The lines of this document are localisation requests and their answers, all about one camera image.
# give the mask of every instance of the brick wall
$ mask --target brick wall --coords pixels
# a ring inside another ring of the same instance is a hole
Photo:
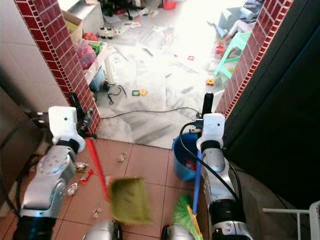
[[[226,118],[237,104],[248,82],[255,74],[262,58],[269,48],[278,28],[283,22],[294,0],[266,0],[245,49],[239,59],[238,66],[230,79],[225,92],[215,110]]]
[[[90,131],[96,133],[101,121],[98,108],[90,94],[58,1],[14,1],[67,101],[68,93],[75,92],[85,111],[93,108]]]

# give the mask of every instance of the dustpan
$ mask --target dustpan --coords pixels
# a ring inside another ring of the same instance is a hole
[[[90,138],[85,141],[100,180],[103,196],[110,202],[112,217],[123,224],[150,223],[144,179],[142,177],[115,178],[111,181],[108,190],[94,141]]]
[[[117,178],[109,188],[112,216],[125,224],[149,224],[148,197],[142,177]]]

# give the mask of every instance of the blue bucket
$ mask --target blue bucket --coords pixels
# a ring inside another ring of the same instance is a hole
[[[197,149],[198,135],[194,133],[185,132],[182,134],[184,145],[195,155],[198,153]],[[192,181],[196,177],[196,171],[186,167],[186,159],[193,160],[192,156],[186,152],[180,142],[180,137],[177,136],[172,144],[173,151],[173,169],[175,174],[184,181]]]

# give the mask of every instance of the white tile wall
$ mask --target white tile wall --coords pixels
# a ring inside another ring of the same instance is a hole
[[[0,0],[0,40],[36,45],[13,0]]]
[[[24,107],[46,112],[68,105],[13,0],[0,0],[0,65]]]

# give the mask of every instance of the green plastic stool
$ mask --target green plastic stool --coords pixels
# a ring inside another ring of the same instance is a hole
[[[251,35],[251,32],[244,32],[244,33],[238,33],[234,36],[234,38],[231,40],[230,45],[228,46],[228,48],[226,49],[223,58],[221,59],[218,67],[216,68],[216,70],[214,71],[214,75],[217,76],[219,71],[223,72],[229,79],[232,76],[232,73],[229,72],[226,67],[224,66],[224,64],[226,63],[232,63],[232,62],[236,62],[239,60],[240,56],[234,57],[234,58],[230,58],[227,59],[227,57],[229,56],[231,50],[234,47],[239,48],[241,51],[243,51],[247,45],[248,39]]]

